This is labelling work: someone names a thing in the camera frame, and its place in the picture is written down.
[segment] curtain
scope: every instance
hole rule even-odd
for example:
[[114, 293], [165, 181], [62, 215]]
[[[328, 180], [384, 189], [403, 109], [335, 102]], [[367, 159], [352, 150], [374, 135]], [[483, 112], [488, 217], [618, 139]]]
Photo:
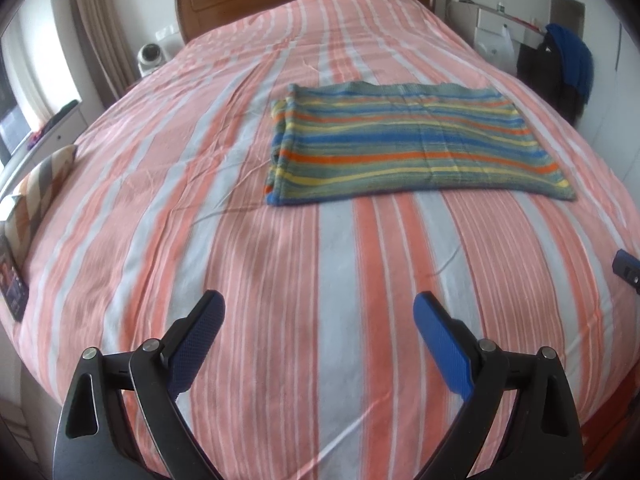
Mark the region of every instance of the curtain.
[[22, 28], [17, 15], [6, 28], [1, 43], [2, 59], [15, 100], [31, 130], [37, 132], [53, 117], [53, 112], [42, 98], [25, 57]]
[[82, 25], [115, 98], [136, 82], [129, 49], [113, 0], [76, 0]]

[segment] folded striped garment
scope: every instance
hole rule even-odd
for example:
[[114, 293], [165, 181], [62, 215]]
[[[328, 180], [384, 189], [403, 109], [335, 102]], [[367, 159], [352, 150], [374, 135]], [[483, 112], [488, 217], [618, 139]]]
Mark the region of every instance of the folded striped garment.
[[494, 88], [291, 85], [273, 118], [270, 205], [447, 188], [575, 199], [516, 107]]

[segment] bed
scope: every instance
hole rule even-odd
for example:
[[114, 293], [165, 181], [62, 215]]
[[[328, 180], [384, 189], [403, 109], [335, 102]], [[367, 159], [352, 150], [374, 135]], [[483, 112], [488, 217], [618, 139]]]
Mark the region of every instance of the bed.
[[[176, 2], [188, 46], [78, 140], [26, 262], [23, 322], [0, 309], [54, 398], [83, 349], [134, 349], [213, 288], [226, 321], [178, 406], [225, 478], [412, 478], [460, 408], [413, 324], [422, 290], [504, 349], [557, 349], [581, 422], [623, 383], [628, 403], [640, 305], [610, 264], [620, 248], [640, 253], [640, 213], [578, 133], [480, 59], [433, 0]], [[494, 86], [578, 200], [446, 190], [267, 206], [272, 101], [291, 83], [351, 80]], [[509, 412], [507, 399], [477, 470]]]

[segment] metal screw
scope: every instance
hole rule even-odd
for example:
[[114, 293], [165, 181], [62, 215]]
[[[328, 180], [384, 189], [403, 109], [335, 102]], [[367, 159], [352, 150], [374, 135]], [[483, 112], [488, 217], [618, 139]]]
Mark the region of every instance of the metal screw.
[[555, 359], [558, 354], [556, 354], [556, 351], [553, 348], [549, 348], [548, 346], [545, 346], [542, 349], [542, 355], [547, 359]]
[[142, 349], [145, 352], [155, 352], [156, 350], [158, 350], [158, 348], [160, 348], [160, 342], [158, 341], [158, 339], [147, 339], [142, 344]]
[[479, 345], [483, 352], [494, 352], [495, 349], [498, 348], [490, 339], [481, 339]]
[[82, 352], [82, 359], [86, 359], [87, 361], [93, 359], [98, 354], [98, 349], [91, 347], [87, 348], [84, 352]]

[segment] striped cushion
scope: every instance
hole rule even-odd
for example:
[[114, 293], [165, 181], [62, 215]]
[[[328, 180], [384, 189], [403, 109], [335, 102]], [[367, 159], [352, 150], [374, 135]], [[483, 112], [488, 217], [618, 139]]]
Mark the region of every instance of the striped cushion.
[[447, 188], [575, 199], [558, 164], [494, 88], [292, 85], [273, 117], [271, 205]]
[[77, 150], [77, 146], [71, 145], [56, 151], [37, 165], [15, 188], [14, 194], [20, 195], [20, 199], [2, 223], [2, 230], [18, 267], [22, 267], [31, 240], [44, 215], [71, 173]]

